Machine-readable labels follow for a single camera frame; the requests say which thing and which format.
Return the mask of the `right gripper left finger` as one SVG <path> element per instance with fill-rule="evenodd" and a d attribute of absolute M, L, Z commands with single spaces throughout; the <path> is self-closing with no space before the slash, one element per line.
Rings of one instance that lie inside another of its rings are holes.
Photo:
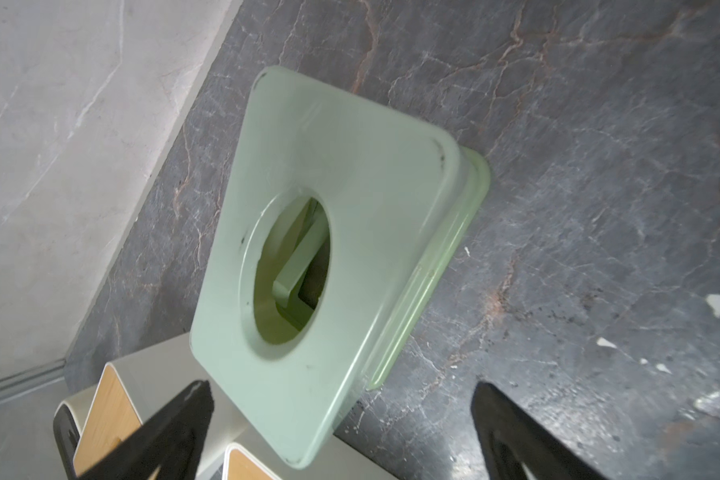
<path fill-rule="evenodd" d="M 178 393 L 80 479 L 194 479 L 210 427 L 210 382 L 196 380 Z"/>

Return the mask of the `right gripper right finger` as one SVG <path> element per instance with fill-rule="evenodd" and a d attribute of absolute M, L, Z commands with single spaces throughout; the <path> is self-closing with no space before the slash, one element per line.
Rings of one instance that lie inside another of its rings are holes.
<path fill-rule="evenodd" d="M 491 479 L 604 477 L 492 383 L 476 385 L 470 411 Z"/>

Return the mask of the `green square tissue box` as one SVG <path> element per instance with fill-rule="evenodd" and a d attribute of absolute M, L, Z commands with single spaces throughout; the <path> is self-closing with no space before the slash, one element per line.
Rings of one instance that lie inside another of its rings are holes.
<path fill-rule="evenodd" d="M 280 66 L 257 76 L 190 345 L 287 465 L 384 383 L 490 181 L 437 126 Z"/>

